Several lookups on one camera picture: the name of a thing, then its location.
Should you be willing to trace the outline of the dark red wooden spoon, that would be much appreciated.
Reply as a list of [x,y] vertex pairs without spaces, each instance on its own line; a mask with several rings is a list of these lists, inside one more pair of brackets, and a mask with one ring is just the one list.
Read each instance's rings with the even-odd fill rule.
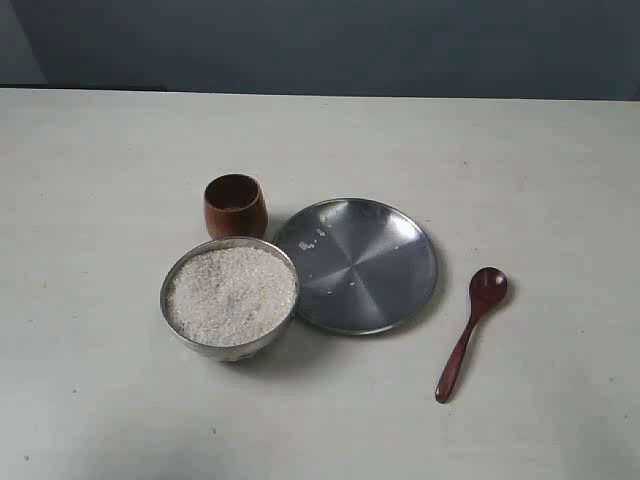
[[445,404],[452,397],[469,342],[477,324],[505,299],[507,293],[508,279],[501,270],[495,267],[483,267],[472,276],[469,283],[469,319],[436,385],[435,399],[438,403]]

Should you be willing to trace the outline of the white granules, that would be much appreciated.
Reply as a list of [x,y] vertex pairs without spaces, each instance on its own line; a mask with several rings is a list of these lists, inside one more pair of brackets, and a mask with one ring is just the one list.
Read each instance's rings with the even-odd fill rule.
[[305,233],[305,237],[298,242],[298,248],[302,251],[315,249],[320,241],[325,237],[325,230],[321,228],[314,228]]

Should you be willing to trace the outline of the brown wooden cup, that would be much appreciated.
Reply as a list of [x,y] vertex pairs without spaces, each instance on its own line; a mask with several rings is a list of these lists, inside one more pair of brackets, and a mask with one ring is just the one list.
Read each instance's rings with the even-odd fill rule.
[[263,238],[268,213],[259,183],[232,173],[212,180],[204,190],[206,229],[212,239],[230,236]]

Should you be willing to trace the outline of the steel bowl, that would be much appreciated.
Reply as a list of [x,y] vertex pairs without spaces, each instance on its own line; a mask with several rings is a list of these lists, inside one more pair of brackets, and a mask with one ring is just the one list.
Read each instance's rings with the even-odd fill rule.
[[[294,300],[294,306],[292,307],[290,313],[287,315],[284,321],[278,327],[276,327],[276,329],[274,329],[264,337],[254,340],[252,342],[249,342],[247,344],[232,346],[232,347],[214,347],[214,346],[193,342],[187,339],[186,337],[182,336],[173,327],[170,321],[169,307],[168,307],[168,295],[169,295],[170,283],[174,278],[175,274],[177,273],[177,271],[180,269],[180,267],[183,266],[183,264],[187,260],[193,258],[194,256],[202,253],[206,253],[209,251],[230,249],[235,247],[252,247],[252,248],[261,249],[281,259],[288,266],[288,268],[291,270],[291,272],[294,274],[294,277],[295,277],[296,297]],[[186,347],[188,347],[189,349],[201,355],[213,357],[218,361],[236,362],[236,361],[243,360],[255,355],[260,350],[272,344],[283,333],[283,331],[288,327],[289,322],[292,320],[295,314],[295,310],[296,310],[296,306],[299,298],[299,292],[300,292],[300,285],[299,285],[297,271],[292,261],[283,251],[281,251],[275,245],[260,239],[256,239],[252,237],[235,236],[235,237],[227,237],[219,240],[212,240],[210,242],[206,242],[190,250],[186,254],[184,254],[172,266],[172,268],[169,270],[169,272],[167,273],[163,281],[162,287],[160,289],[160,309],[168,327],[171,329],[171,331],[176,336],[176,338],[180,342],[182,342]]]

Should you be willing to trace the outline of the round steel plate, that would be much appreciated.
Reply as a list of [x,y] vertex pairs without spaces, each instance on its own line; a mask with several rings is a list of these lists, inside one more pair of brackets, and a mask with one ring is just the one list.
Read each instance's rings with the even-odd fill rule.
[[[326,237],[302,251],[305,233]],[[318,329],[365,336],[395,329],[418,315],[438,283],[439,262],[429,235],[384,203],[337,198],[290,217],[273,243],[293,262],[300,283],[296,315]]]

